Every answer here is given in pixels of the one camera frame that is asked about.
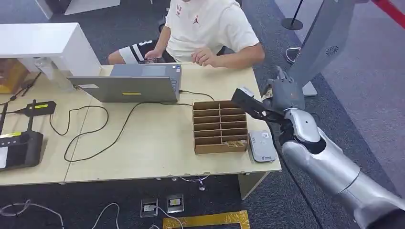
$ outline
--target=black and white shorts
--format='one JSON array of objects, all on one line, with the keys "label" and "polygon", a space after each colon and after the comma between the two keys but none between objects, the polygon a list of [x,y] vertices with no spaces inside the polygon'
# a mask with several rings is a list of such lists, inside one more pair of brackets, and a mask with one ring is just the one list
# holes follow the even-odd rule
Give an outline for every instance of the black and white shorts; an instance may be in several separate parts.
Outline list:
[{"label": "black and white shorts", "polygon": [[[133,44],[131,46],[120,49],[119,54],[121,54],[125,63],[138,63],[139,61],[144,61],[145,55],[149,51],[155,49],[157,42],[157,40],[151,40]],[[166,52],[166,50],[163,52],[162,57],[166,63],[176,62],[174,58]]]}]

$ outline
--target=yellow frame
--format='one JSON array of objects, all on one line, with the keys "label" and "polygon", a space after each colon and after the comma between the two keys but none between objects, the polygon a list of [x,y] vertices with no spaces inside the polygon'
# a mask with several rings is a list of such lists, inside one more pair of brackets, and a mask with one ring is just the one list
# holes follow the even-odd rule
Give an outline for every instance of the yellow frame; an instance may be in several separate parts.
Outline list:
[{"label": "yellow frame", "polygon": [[[241,229],[250,229],[249,217],[246,210],[205,216],[181,217],[179,220],[185,228],[239,223]],[[180,228],[180,224],[174,219],[164,218],[163,229],[173,228]]]}]

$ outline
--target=antenna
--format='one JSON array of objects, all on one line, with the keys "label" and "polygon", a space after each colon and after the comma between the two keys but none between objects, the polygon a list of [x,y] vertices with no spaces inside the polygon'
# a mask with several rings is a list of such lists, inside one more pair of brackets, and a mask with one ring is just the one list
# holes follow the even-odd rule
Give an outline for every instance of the antenna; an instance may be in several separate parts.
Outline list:
[{"label": "antenna", "polygon": [[32,106],[31,106],[31,111],[30,111],[30,119],[28,120],[27,131],[32,130],[32,122],[33,122],[33,120],[34,120],[35,103],[36,103],[36,100],[34,99],[34,100],[32,101]]},{"label": "antenna", "polygon": [[7,107],[9,106],[9,103],[5,103],[3,106],[3,112],[1,112],[1,118],[0,118],[0,135],[1,132],[3,131],[3,125],[4,125],[4,120],[6,119],[6,114],[7,114]]}]

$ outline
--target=laptop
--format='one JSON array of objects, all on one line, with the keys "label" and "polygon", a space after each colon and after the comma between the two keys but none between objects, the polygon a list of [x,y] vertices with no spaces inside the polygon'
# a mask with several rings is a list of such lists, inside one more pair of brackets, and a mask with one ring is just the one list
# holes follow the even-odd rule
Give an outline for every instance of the laptop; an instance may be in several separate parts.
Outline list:
[{"label": "laptop", "polygon": [[179,64],[116,64],[110,76],[68,77],[103,103],[175,103],[179,100]]}]

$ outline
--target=router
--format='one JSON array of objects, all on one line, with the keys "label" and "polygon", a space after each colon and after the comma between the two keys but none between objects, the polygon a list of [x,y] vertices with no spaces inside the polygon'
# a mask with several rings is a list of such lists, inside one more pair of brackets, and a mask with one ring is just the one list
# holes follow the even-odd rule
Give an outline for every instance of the router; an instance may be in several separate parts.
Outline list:
[{"label": "router", "polygon": [[43,134],[32,130],[35,103],[33,100],[26,131],[1,135],[8,107],[4,105],[0,118],[0,171],[34,167],[41,162]]}]

